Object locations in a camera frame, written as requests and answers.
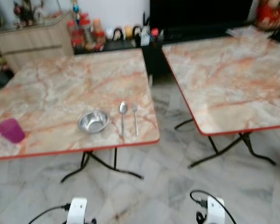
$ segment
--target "marble table top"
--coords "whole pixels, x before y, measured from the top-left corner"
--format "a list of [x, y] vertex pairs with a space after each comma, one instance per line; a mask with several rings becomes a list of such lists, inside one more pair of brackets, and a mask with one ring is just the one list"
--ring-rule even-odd
[[201, 134], [280, 127], [280, 44], [224, 37], [163, 52]]
[[[124, 137], [121, 101], [128, 104]], [[83, 133], [77, 123], [93, 109], [107, 112], [110, 123], [100, 133]], [[0, 136], [0, 159], [152, 144], [160, 138], [140, 49], [29, 63], [0, 91], [0, 122], [8, 118], [18, 120], [26, 138], [14, 145]]]

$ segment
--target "television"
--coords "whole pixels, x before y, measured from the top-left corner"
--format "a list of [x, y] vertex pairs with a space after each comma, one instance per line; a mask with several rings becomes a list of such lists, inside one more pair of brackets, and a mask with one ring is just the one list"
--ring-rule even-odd
[[150, 0], [150, 27], [209, 29], [244, 23], [253, 0]]

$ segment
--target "wooden cabinet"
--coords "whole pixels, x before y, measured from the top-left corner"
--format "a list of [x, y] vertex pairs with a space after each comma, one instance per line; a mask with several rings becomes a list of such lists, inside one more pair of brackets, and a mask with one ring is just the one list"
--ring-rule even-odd
[[66, 24], [71, 12], [55, 21], [23, 29], [0, 30], [0, 53], [14, 73], [31, 60], [73, 55]]

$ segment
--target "floor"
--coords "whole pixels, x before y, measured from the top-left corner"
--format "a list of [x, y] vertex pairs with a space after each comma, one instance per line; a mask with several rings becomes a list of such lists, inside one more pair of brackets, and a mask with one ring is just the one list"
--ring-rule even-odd
[[[192, 161], [213, 153], [211, 145], [193, 123], [174, 131], [189, 113], [171, 77], [155, 80], [152, 95], [160, 142], [118, 150], [118, 167], [143, 174], [143, 181], [109, 171], [91, 159], [84, 172], [60, 184], [63, 176], [78, 168], [79, 153], [0, 161], [0, 224], [28, 223], [74, 196], [88, 199], [85, 220], [95, 217], [98, 224], [195, 224], [196, 211], [203, 209], [190, 200], [193, 189], [222, 197], [238, 224], [280, 223], [280, 130], [251, 135], [254, 150], [272, 157], [277, 167], [251, 157], [241, 143], [189, 170]], [[224, 147], [234, 137], [214, 137], [214, 141]], [[96, 155], [112, 163], [112, 150]], [[35, 224], [61, 224], [66, 217], [57, 210]]]

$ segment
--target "black cable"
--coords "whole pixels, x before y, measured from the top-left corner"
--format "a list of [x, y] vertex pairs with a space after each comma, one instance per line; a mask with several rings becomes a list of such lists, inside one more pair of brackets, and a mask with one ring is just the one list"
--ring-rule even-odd
[[33, 223], [33, 222], [34, 222], [35, 220], [37, 220], [40, 216], [46, 214], [47, 212], [52, 211], [52, 210], [56, 210], [56, 209], [64, 209], [64, 210], [67, 210], [67, 211], [68, 211], [68, 210], [70, 209], [70, 203], [68, 203], [68, 204], [66, 204], [66, 205], [56, 206], [56, 207], [47, 209], [47, 210], [45, 210], [44, 212], [42, 212], [41, 214], [39, 214], [38, 216], [36, 216], [34, 219], [32, 219], [28, 224]]
[[211, 196], [213, 199], [216, 200], [216, 202], [218, 202], [218, 203], [224, 208], [224, 210], [226, 211], [226, 213], [227, 213], [227, 214], [229, 215], [229, 217], [231, 218], [232, 222], [233, 222], [234, 224], [237, 224], [237, 222], [234, 220], [234, 218], [232, 217], [232, 215], [230, 214], [230, 212], [227, 210], [227, 208], [225, 208], [225, 206], [222, 205], [222, 203], [221, 203], [218, 199], [216, 199], [216, 197], [214, 197], [213, 195], [211, 195], [210, 193], [208, 193], [208, 192], [206, 192], [206, 191], [204, 191], [204, 190], [193, 190], [193, 191], [191, 191], [191, 193], [190, 193], [190, 198], [191, 198], [194, 202], [196, 202], [197, 204], [200, 204], [201, 202], [198, 201], [198, 200], [196, 200], [195, 198], [193, 198], [192, 194], [194, 194], [194, 193], [202, 193], [202, 194]]

